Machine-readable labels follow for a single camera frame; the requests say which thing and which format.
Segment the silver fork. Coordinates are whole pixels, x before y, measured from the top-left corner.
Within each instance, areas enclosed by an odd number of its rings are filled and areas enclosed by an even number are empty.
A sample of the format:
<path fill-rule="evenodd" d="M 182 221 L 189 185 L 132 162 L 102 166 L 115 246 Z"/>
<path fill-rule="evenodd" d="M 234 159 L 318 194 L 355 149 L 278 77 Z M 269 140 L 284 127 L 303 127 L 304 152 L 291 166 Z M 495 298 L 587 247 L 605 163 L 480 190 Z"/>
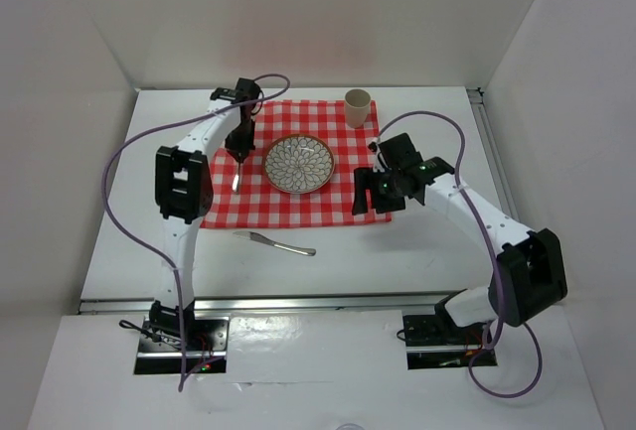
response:
<path fill-rule="evenodd" d="M 239 193 L 240 184 L 241 184 L 241 176 L 242 176 L 242 163 L 237 163 L 236 173 L 232 182 L 232 191 L 234 194 Z"/>

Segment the red white checkered cloth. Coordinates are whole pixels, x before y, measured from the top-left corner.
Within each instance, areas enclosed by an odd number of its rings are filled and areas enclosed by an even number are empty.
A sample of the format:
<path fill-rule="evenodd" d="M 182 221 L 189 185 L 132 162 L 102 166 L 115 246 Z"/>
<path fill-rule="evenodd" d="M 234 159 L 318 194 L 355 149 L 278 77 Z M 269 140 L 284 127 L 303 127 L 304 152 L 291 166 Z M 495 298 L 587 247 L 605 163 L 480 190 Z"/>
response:
<path fill-rule="evenodd" d="M 345 121 L 342 100 L 280 100 L 268 102 L 256 117 L 255 150 L 241 168 L 239 192 L 232 191 L 237 166 L 224 150 L 211 160 L 214 201 L 203 228 L 299 228 L 389 222 L 389 215 L 353 215 L 354 170 L 369 167 L 368 144 L 379 131 L 377 107 L 363 126 Z M 308 194 L 277 189 L 266 176 L 263 160 L 271 143 L 292 134 L 308 134 L 325 142 L 334 155 L 330 180 Z"/>

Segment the patterned ceramic plate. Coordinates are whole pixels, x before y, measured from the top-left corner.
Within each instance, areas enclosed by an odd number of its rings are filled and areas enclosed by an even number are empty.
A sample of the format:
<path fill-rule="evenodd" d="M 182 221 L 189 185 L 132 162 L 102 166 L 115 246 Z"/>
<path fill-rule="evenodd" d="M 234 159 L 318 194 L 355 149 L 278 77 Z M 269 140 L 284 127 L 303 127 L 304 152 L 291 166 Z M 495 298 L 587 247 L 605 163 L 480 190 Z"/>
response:
<path fill-rule="evenodd" d="M 308 134 L 290 134 L 274 140 L 262 159 L 268 182 L 278 191 L 291 195 L 321 189 L 330 181 L 335 165 L 329 146 Z"/>

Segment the beige paper cup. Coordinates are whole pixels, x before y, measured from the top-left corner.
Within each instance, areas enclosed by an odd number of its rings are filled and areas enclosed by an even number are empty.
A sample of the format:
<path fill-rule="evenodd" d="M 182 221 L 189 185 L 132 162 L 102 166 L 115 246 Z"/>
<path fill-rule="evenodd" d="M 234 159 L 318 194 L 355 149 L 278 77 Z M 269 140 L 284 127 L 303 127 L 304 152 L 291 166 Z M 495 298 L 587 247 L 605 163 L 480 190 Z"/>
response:
<path fill-rule="evenodd" d="M 344 115 L 346 124 L 351 128 L 364 125 L 371 111 L 372 98 L 370 94 L 360 88 L 350 89 L 344 97 Z"/>

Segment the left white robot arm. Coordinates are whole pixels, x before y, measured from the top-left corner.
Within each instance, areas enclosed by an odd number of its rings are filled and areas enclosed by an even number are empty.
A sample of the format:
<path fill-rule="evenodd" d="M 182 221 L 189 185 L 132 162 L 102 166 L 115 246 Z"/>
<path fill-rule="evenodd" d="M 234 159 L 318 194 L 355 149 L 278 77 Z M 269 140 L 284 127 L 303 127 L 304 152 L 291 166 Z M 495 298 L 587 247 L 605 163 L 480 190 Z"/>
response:
<path fill-rule="evenodd" d="M 196 337 L 192 276 L 198 231 L 214 197 L 210 160 L 224 148 L 242 164 L 255 149 L 252 116 L 260 97 L 260 86 L 249 78 L 239 78 L 233 89 L 217 88 L 209 106 L 215 115 L 155 155 L 155 202 L 163 218 L 163 253 L 170 261 L 149 321 L 175 350 L 187 348 Z"/>

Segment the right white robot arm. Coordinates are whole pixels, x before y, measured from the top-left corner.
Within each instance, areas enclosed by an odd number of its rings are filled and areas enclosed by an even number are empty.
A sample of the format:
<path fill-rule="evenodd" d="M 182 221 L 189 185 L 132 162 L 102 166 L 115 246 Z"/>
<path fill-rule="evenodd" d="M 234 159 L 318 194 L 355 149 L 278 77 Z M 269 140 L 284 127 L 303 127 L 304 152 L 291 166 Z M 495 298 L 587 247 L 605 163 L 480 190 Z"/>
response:
<path fill-rule="evenodd" d="M 551 230 L 535 231 L 505 215 L 461 183 L 446 161 L 423 159 L 405 133 L 371 148 L 376 163 L 354 172 L 353 215 L 398 212 L 415 200 L 472 238 L 494 266 L 488 285 L 438 303 L 433 330 L 439 339 L 457 342 L 468 326 L 496 319 L 519 327 L 566 297 L 560 241 Z"/>

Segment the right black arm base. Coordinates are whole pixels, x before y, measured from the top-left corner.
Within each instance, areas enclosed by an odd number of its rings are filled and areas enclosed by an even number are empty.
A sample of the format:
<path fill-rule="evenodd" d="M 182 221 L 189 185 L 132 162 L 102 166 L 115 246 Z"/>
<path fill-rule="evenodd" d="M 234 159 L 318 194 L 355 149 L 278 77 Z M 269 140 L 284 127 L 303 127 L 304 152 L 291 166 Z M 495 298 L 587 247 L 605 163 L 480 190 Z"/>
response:
<path fill-rule="evenodd" d="M 405 345 L 409 370 L 467 367 L 483 350 L 486 323 L 458 327 L 445 305 L 451 294 L 436 303 L 427 314 L 407 314 L 396 337 Z"/>

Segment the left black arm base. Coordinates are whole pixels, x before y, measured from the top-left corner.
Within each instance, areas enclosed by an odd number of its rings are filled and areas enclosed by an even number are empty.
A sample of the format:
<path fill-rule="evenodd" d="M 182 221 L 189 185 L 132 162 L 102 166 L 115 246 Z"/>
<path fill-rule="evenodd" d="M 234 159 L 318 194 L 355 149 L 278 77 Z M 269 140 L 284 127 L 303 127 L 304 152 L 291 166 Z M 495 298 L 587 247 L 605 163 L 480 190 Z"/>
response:
<path fill-rule="evenodd" d="M 186 374 L 225 373 L 230 321 L 228 318 L 195 321 L 186 344 Z M 134 373 L 136 375 L 168 375 L 181 373 L 181 340 L 154 330 L 148 319 L 141 325 L 120 320 L 121 329 L 138 333 Z"/>

